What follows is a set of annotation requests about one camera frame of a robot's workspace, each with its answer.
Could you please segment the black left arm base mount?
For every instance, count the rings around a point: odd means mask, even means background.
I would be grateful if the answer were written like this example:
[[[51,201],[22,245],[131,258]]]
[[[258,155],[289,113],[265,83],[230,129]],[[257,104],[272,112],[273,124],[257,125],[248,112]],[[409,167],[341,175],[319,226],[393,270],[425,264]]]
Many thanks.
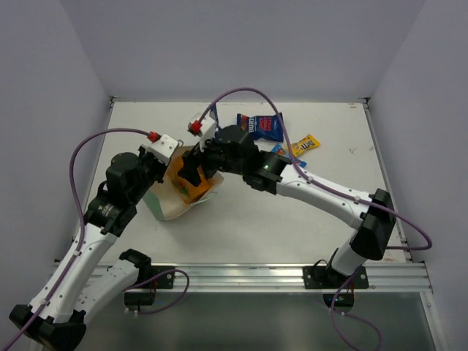
[[[151,306],[156,300],[158,290],[170,290],[173,288],[174,268],[174,266],[169,265],[149,265],[144,268],[135,284],[143,283],[158,274],[162,273],[162,275],[158,279],[136,288],[134,292],[130,290],[126,291],[124,293],[125,307],[140,311],[143,307]]]

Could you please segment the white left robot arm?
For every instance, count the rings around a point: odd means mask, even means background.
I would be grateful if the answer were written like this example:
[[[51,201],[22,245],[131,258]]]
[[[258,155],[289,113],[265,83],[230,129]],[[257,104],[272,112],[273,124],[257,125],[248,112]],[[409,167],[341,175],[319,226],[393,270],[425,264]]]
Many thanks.
[[[44,288],[11,321],[49,350],[75,350],[88,324],[124,288],[144,287],[152,277],[150,259],[129,250],[110,270],[90,283],[94,269],[135,217],[136,205],[154,183],[161,183],[177,145],[155,142],[138,154],[114,156],[97,196],[88,204],[77,238]]]

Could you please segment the green printed paper gift bag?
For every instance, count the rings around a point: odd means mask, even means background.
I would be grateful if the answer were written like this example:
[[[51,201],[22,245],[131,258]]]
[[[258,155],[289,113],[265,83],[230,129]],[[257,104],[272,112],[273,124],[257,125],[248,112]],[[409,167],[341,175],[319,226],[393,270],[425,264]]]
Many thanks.
[[[160,222],[176,219],[197,204],[210,200],[224,180],[219,173],[206,179],[201,167],[197,169],[202,180],[198,187],[180,178],[178,171],[182,167],[182,154],[191,148],[192,146],[179,146],[165,172],[163,182],[155,183],[143,196],[143,202]]]

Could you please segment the yellow M&M's packet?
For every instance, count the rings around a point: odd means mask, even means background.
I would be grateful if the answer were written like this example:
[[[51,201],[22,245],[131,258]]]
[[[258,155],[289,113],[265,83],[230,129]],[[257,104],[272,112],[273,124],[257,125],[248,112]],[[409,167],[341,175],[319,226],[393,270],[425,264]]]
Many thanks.
[[[308,134],[300,139],[298,142],[292,143],[291,152],[294,157],[299,157],[307,151],[311,151],[321,146],[321,143],[314,136]]]

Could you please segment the large orange snack bag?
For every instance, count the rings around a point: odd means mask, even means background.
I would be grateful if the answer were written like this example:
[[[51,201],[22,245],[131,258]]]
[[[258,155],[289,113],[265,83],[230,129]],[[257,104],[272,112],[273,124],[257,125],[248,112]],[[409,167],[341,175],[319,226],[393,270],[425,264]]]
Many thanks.
[[[167,177],[180,198],[186,204],[195,203],[211,189],[211,184],[210,181],[205,178],[203,172],[197,169],[197,174],[201,182],[198,186],[192,185],[178,174],[178,171],[182,169],[183,165],[182,156],[172,158],[169,168],[167,169]]]

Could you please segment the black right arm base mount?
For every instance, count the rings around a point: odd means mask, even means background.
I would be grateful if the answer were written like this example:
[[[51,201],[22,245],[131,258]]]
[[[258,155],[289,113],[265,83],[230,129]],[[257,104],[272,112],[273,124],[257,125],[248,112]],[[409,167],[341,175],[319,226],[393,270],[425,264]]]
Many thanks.
[[[302,277],[304,287],[307,290],[320,290],[324,304],[330,309],[334,303],[334,309],[338,313],[350,312],[355,305],[355,293],[370,288],[367,271],[360,267],[335,297],[334,294],[346,282],[347,277],[332,271],[326,260],[318,260],[313,265],[302,267]]]

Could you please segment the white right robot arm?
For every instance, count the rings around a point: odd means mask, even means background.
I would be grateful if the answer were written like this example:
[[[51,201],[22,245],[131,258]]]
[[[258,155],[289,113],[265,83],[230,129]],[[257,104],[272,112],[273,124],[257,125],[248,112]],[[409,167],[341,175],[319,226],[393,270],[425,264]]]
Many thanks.
[[[193,121],[188,130],[200,139],[184,152],[178,175],[191,185],[199,186],[202,177],[217,172],[236,174],[257,191],[300,200],[353,229],[325,270],[332,286],[344,286],[366,261],[383,259],[396,222],[391,196],[384,189],[368,193],[316,177],[285,156],[261,151],[236,125],[214,132]]]

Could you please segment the dark blue Burts crisps bag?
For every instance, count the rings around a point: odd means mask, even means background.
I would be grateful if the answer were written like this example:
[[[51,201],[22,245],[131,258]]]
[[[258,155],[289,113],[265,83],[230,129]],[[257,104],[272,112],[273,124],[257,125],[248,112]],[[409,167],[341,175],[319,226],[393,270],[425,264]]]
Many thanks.
[[[282,113],[272,116],[247,116],[238,113],[237,125],[248,132],[253,140],[267,140],[282,143],[284,141],[284,129],[282,126]]]

